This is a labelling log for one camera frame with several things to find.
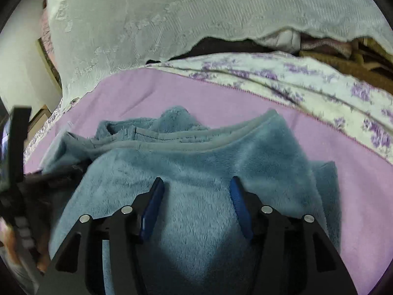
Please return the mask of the pink floral cloth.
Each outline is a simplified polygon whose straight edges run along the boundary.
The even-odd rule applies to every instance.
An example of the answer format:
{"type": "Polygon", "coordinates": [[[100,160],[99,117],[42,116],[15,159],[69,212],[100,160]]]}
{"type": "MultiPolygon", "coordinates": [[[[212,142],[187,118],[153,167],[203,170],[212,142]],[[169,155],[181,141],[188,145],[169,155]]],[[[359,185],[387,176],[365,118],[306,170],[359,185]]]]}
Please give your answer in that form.
{"type": "Polygon", "coordinates": [[[51,40],[51,32],[46,7],[44,7],[42,11],[42,15],[40,18],[40,27],[41,36],[38,40],[38,43],[43,55],[44,63],[51,75],[53,76],[54,80],[61,86],[61,77],[59,75],[57,63],[55,60],[55,52],[51,40]]]}

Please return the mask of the blue fleece garment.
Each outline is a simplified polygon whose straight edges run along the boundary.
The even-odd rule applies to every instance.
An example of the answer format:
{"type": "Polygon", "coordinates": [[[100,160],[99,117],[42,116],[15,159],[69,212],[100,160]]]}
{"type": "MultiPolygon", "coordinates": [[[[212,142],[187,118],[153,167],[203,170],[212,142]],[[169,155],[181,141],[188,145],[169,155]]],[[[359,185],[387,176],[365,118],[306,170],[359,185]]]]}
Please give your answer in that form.
{"type": "Polygon", "coordinates": [[[165,194],[153,235],[139,253],[149,294],[243,294],[253,268],[230,200],[230,180],[281,214],[313,215],[340,244],[341,211],[333,162],[310,161],[275,111],[208,129],[186,109],[159,118],[103,121],[96,135],[65,133],[44,170],[92,163],[71,198],[59,196],[49,253],[82,214],[109,216],[156,178],[165,194]]]}

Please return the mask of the purple floral bedsheet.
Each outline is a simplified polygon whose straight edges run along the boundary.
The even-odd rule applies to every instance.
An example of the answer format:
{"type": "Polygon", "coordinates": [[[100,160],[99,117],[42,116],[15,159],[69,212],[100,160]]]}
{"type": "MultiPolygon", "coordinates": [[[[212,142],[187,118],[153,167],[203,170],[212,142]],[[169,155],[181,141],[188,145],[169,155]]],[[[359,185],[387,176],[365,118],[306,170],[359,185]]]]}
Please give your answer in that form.
{"type": "Polygon", "coordinates": [[[149,68],[248,91],[311,115],[392,161],[392,95],[310,57],[218,53],[149,68]]]}

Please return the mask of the white lace cover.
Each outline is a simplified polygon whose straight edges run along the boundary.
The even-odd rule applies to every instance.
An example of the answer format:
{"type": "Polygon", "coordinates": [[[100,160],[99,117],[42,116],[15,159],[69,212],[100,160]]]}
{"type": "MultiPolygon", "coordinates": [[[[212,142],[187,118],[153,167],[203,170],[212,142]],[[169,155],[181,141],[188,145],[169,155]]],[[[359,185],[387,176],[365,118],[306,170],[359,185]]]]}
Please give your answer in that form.
{"type": "Polygon", "coordinates": [[[205,37],[260,39],[281,29],[392,51],[392,29],[373,0],[47,0],[65,103],[105,77],[167,61],[205,37]]]}

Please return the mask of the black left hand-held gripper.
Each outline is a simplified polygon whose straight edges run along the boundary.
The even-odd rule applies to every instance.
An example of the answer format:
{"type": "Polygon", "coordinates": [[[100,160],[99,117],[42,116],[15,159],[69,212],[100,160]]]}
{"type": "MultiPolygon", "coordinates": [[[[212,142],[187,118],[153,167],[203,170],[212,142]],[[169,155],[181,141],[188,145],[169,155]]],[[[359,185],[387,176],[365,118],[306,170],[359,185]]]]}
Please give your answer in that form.
{"type": "Polygon", "coordinates": [[[39,218],[33,206],[41,198],[56,192],[75,189],[92,160],[65,166],[59,171],[43,174],[24,173],[23,152],[27,139],[31,107],[16,106],[1,128],[1,216],[14,232],[21,264],[29,277],[40,283],[43,275],[37,268],[39,218]]]}

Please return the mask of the brown folded blanket stack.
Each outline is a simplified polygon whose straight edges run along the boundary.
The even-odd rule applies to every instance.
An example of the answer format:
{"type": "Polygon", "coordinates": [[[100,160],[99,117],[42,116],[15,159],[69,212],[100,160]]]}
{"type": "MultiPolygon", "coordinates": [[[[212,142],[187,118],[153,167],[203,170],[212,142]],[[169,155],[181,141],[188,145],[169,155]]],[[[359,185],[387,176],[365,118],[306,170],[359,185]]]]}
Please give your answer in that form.
{"type": "Polygon", "coordinates": [[[392,93],[392,53],[372,38],[340,42],[306,36],[301,38],[299,55],[326,63],[345,75],[392,93]]]}

